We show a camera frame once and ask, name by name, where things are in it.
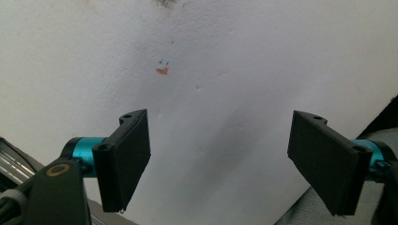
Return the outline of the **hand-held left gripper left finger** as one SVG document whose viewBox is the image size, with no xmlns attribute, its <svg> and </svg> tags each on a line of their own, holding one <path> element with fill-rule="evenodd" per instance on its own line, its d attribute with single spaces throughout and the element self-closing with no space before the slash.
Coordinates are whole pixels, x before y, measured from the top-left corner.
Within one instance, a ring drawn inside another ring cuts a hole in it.
<svg viewBox="0 0 398 225">
<path fill-rule="evenodd" d="M 64 146 L 61 157 L 76 160 L 84 176 L 96 178 L 102 210 L 127 208 L 150 159 L 147 110 L 119 117 L 119 127 L 108 137 L 75 137 Z"/>
</svg>

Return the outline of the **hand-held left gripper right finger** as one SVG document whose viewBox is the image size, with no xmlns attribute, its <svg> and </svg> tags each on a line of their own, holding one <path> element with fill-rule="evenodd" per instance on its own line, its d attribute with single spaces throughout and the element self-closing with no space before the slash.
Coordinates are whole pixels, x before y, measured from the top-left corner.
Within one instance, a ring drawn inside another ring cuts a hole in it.
<svg viewBox="0 0 398 225">
<path fill-rule="evenodd" d="M 354 215 L 364 182 L 385 183 L 392 169 L 388 145 L 348 140 L 308 112 L 293 113 L 287 155 L 334 216 Z"/>
</svg>

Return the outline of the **silver metal rail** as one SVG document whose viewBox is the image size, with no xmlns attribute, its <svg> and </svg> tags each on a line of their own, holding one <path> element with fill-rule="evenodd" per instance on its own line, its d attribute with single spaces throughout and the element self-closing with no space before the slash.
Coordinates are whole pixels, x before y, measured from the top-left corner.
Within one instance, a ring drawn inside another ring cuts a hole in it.
<svg viewBox="0 0 398 225">
<path fill-rule="evenodd" d="M 0 137 L 0 192 L 21 185 L 42 168 L 41 163 Z"/>
</svg>

